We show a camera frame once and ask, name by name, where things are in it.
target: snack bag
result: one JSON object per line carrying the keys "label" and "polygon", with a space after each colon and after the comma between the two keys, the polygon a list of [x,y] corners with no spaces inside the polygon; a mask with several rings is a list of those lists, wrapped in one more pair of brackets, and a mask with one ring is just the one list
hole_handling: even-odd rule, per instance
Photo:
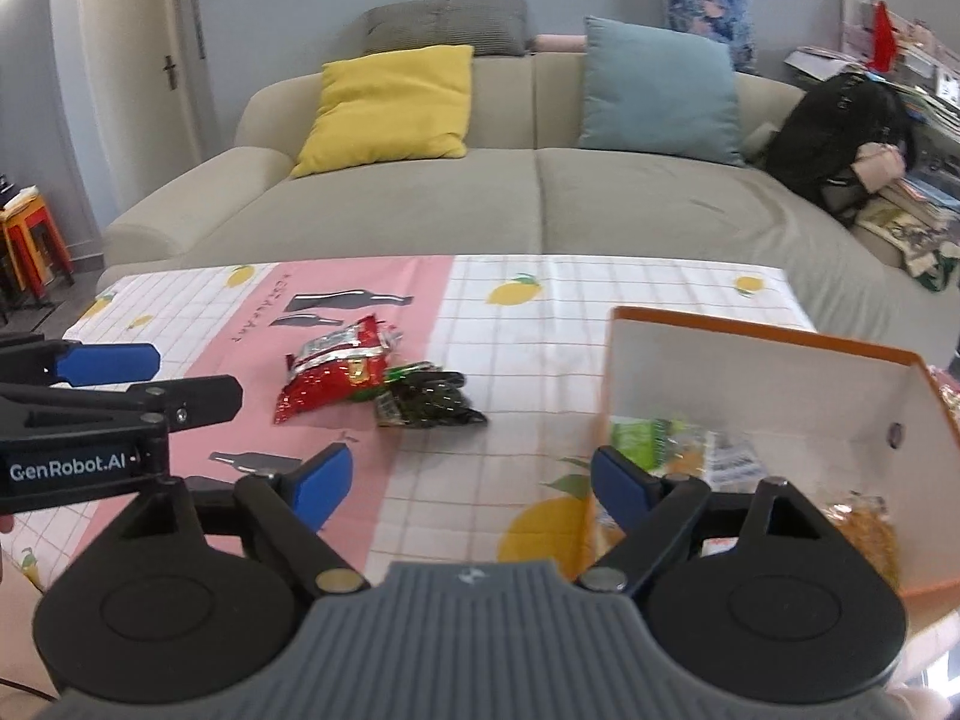
{"label": "snack bag", "polygon": [[763,477],[766,466],[757,456],[757,450],[748,440],[726,445],[727,439],[709,434],[704,454],[704,481],[717,493],[752,493]]}
{"label": "snack bag", "polygon": [[472,408],[461,389],[466,383],[467,378],[455,370],[432,365],[407,370],[376,396],[377,424],[408,428],[486,424],[486,416]]}
{"label": "snack bag", "polygon": [[899,544],[880,495],[850,493],[823,509],[824,516],[846,536],[891,587],[899,586]]}
{"label": "snack bag", "polygon": [[658,473],[669,455],[669,419],[623,419],[611,424],[611,444],[648,473]]}
{"label": "snack bag", "polygon": [[296,355],[287,355],[287,384],[277,399],[274,423],[382,386],[387,357],[399,337],[370,314],[304,343]]}

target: sofa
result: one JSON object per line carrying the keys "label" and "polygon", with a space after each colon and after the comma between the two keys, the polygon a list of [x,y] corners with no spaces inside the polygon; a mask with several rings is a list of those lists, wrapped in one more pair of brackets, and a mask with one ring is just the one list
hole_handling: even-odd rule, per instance
{"label": "sofa", "polygon": [[[291,180],[320,75],[253,96],[234,148],[104,231],[107,287],[126,274],[329,257],[530,253],[677,257],[776,266],[824,333],[947,365],[955,285],[928,293],[829,215],[753,167],[585,151],[584,55],[474,59],[463,159],[351,167]],[[803,93],[737,74],[745,141]]]}

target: backpack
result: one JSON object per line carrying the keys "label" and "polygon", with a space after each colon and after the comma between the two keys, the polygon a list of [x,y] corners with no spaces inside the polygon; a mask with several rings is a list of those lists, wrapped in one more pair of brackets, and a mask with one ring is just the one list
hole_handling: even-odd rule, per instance
{"label": "backpack", "polygon": [[892,143],[914,166],[913,124],[896,90],[841,73],[811,89],[771,141],[765,170],[849,227],[869,194],[851,165],[863,143]]}

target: cable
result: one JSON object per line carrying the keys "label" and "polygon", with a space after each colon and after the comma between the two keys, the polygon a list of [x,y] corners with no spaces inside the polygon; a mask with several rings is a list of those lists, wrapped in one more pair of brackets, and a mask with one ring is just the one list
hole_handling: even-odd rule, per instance
{"label": "cable", "polygon": [[30,695],[37,696],[37,698],[42,698],[45,701],[49,701],[51,704],[58,700],[56,699],[56,696],[52,696],[49,693],[44,693],[42,690],[31,688],[30,685],[21,685],[21,683],[16,683],[13,680],[5,680],[3,677],[0,677],[0,685],[6,685],[8,688],[20,690],[24,693],[30,693]]}

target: orange stool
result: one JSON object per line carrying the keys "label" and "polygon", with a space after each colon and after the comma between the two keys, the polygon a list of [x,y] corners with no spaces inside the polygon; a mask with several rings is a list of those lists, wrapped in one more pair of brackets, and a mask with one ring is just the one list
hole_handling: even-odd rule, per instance
{"label": "orange stool", "polygon": [[73,263],[42,196],[37,194],[10,211],[0,212],[0,225],[21,289],[29,288],[37,300],[45,300],[44,276],[49,268],[43,252],[49,256],[54,269],[73,284]]}

